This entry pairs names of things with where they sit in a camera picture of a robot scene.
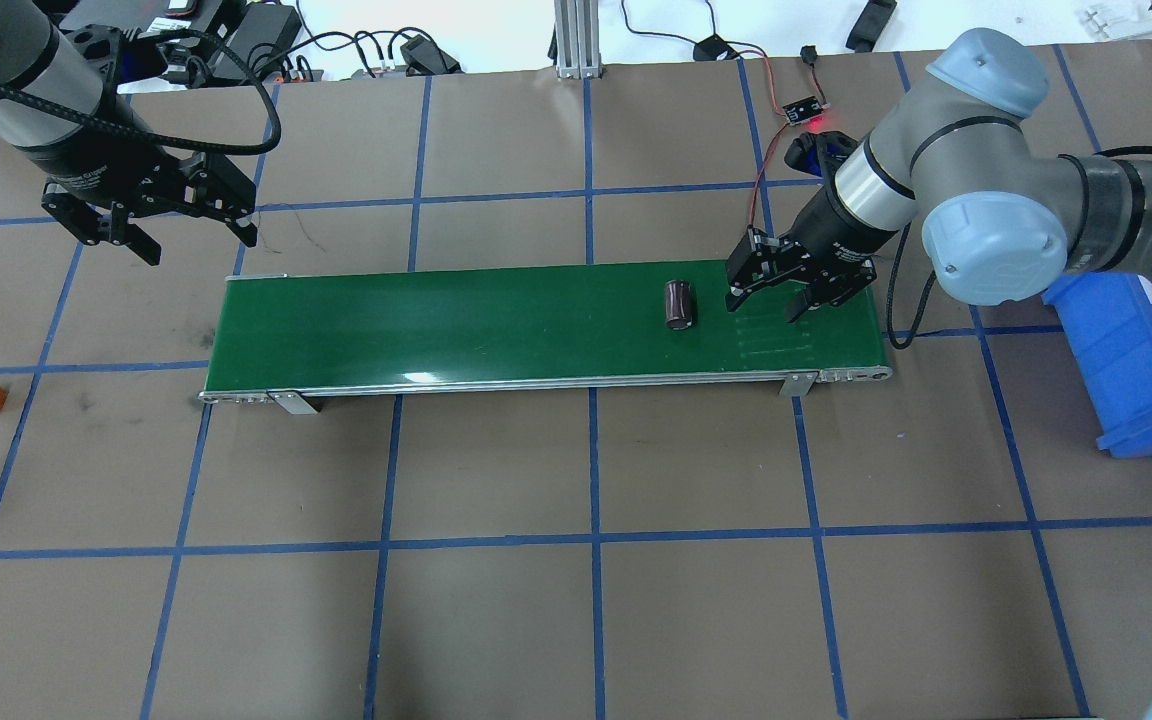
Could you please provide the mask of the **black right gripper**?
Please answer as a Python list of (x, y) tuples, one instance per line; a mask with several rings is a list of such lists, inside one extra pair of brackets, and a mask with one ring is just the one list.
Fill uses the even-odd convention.
[(736, 313), (755, 291), (786, 281), (805, 285), (786, 302), (786, 323), (799, 323), (817, 306), (846, 304), (874, 281), (870, 256), (895, 236), (861, 222), (835, 190), (820, 190), (780, 236), (748, 225), (726, 262), (723, 306)]

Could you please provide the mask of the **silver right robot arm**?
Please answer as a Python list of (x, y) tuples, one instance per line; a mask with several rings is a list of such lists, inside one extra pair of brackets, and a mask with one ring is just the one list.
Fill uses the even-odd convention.
[(1152, 146), (1038, 158), (1023, 132), (1049, 78), (1032, 50), (968, 29), (842, 161), (791, 223), (750, 228), (726, 263), (726, 306), (786, 281), (796, 323), (872, 281), (872, 256), (914, 220), (933, 281), (964, 304), (1029, 300), (1062, 275), (1152, 285)]

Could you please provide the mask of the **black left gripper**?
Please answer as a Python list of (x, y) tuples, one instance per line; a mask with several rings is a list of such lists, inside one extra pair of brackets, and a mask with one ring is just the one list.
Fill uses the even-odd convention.
[(252, 179), (220, 152), (195, 152), (137, 162), (132, 170), (104, 168), (73, 190), (56, 177), (46, 179), (41, 209), (63, 225), (82, 245), (127, 247), (150, 266), (161, 262), (162, 247), (132, 219), (179, 213), (223, 223), (247, 249), (259, 242), (255, 223)]

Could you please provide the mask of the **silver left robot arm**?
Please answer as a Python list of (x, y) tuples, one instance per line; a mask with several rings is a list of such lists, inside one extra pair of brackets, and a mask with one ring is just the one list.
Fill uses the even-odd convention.
[(124, 247), (156, 266), (160, 245), (134, 220), (168, 213), (215, 220), (256, 245), (256, 185), (234, 160), (282, 138), (268, 90), (257, 92), (270, 131), (251, 145), (151, 131), (118, 91), (162, 70), (159, 46), (187, 36), (65, 32), (32, 1), (0, 1), (0, 141), (44, 173), (41, 209), (82, 245)]

